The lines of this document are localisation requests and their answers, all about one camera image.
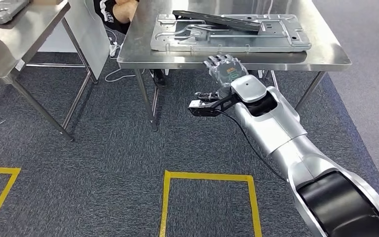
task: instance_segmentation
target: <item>gray floor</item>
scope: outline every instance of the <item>gray floor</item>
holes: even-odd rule
[[[42,59],[50,56],[68,58]],[[102,75],[116,68],[109,60]],[[27,68],[20,81],[61,121],[84,75],[83,69]],[[295,104],[315,73],[277,76]],[[11,86],[0,85],[0,167],[22,168],[0,210],[0,237],[158,236],[166,169],[253,175],[263,235],[311,236],[286,185],[258,161],[235,124],[187,111],[195,91],[215,88],[206,78],[204,70],[171,71],[159,98],[159,132],[150,129],[134,78],[101,81],[74,114],[72,143]],[[378,171],[329,77],[300,114],[318,148],[379,192]],[[6,179],[0,177],[0,191]],[[167,236],[251,237],[248,205],[241,183],[172,180]]]
[[[314,2],[353,62],[330,76],[379,170],[379,1]]]

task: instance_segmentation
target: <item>black cable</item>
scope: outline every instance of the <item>black cable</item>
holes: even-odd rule
[[[281,179],[282,181],[284,181],[284,182],[287,182],[287,180],[286,179],[284,179],[279,173],[277,173],[277,171],[275,171],[272,167],[271,167],[271,165],[269,165],[268,164],[268,162],[267,161],[265,161],[259,154],[258,154],[258,152],[255,150],[255,148],[254,148],[254,146],[252,145],[252,143],[249,141],[249,138],[248,138],[248,136],[246,135],[246,133],[245,133],[245,131],[243,130],[243,128],[242,128],[242,126],[239,124],[239,122],[235,119],[235,118],[233,118],[232,116],[230,116],[230,115],[228,115],[226,112],[223,112],[223,111],[221,111],[221,110],[217,110],[217,112],[219,112],[220,114],[222,114],[222,115],[225,115],[226,117],[228,117],[229,119],[231,119],[231,120],[233,120],[236,124],[237,124],[237,126],[240,128],[240,130],[242,131],[242,133],[243,133],[243,136],[245,136],[245,138],[246,138],[246,141],[248,141],[248,144],[251,146],[251,148],[252,148],[252,150],[254,151],[254,153],[258,156],[258,158],[268,167],[268,169],[270,169],[279,179]]]

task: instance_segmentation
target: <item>stainless steel table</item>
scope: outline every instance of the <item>stainless steel table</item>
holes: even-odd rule
[[[10,23],[0,25],[0,83],[13,85],[67,140],[72,141],[73,137],[66,131],[66,127],[88,81],[91,79],[96,83],[97,80],[64,18],[69,9],[70,5],[67,0],[58,5],[30,3]],[[62,21],[83,65],[28,64],[60,21]],[[16,79],[25,66],[86,68],[88,73],[62,125]]]
[[[140,69],[200,69],[211,53],[152,51],[150,41],[156,17],[173,10],[207,14],[295,14],[312,43],[300,53],[231,53],[248,70],[318,71],[302,96],[296,110],[303,106],[327,71],[343,71],[351,61],[323,20],[311,0],[151,0],[141,1],[124,41],[118,63],[121,68],[135,69],[149,120],[157,129],[154,110],[158,90],[151,105]]]

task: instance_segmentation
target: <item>table top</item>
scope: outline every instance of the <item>table top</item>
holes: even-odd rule
[[[69,9],[67,0],[58,5],[30,3],[0,25],[0,83],[18,75]]]
[[[297,53],[230,53],[248,70],[343,71],[351,61],[311,0],[140,1],[117,62],[122,68],[200,69],[211,52],[151,50],[156,17],[173,10],[221,14],[295,14],[312,47]]]

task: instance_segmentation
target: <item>black shoe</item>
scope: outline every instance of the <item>black shoe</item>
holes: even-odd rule
[[[166,87],[165,74],[163,74],[161,69],[149,69],[149,72],[157,88],[161,89]]]

